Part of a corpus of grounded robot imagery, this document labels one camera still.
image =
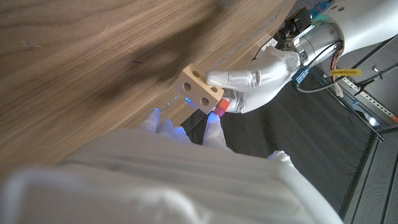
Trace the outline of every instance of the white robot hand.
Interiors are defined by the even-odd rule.
[[[213,71],[206,76],[209,85],[224,88],[223,97],[230,106],[227,112],[247,113],[270,102],[299,69],[295,52],[268,47],[259,59],[252,60],[244,70]]]

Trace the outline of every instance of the wood grain surface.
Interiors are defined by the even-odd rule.
[[[0,179],[57,162],[177,92],[184,66],[239,68],[294,1],[0,2]],[[193,109],[179,98],[163,117]]]

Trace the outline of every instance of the wooden block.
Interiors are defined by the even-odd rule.
[[[185,67],[175,82],[175,88],[205,114],[209,114],[222,99],[224,90],[207,85],[205,73],[194,64]]]

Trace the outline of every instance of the yellow label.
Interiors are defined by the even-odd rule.
[[[333,69],[330,71],[331,76],[360,76],[361,69]]]

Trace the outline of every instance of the white glove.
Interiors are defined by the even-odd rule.
[[[293,162],[290,160],[290,156],[288,156],[285,151],[274,151],[274,153],[269,155],[268,159],[285,162],[287,165],[295,169]]]
[[[159,121],[160,111],[158,109],[154,109],[148,118],[140,124],[138,129],[143,129],[150,133],[159,133],[168,138],[175,139],[180,143],[192,144],[183,127],[178,126],[174,128],[170,119],[165,119],[158,125]]]
[[[148,118],[141,123],[138,129],[142,129],[150,133],[158,133],[168,138],[175,139],[177,142],[183,144],[193,144],[191,140],[189,140],[183,127],[178,126],[174,128],[170,119],[165,119],[160,124],[159,121],[160,111],[158,109],[154,109]],[[210,113],[207,119],[205,135],[203,136],[203,145],[232,151],[226,147],[224,132],[220,124],[220,117],[215,113]]]
[[[270,102],[291,81],[299,66],[298,53],[268,47],[244,70],[209,72],[206,82],[224,88],[223,97],[230,103],[227,112],[247,113]]]

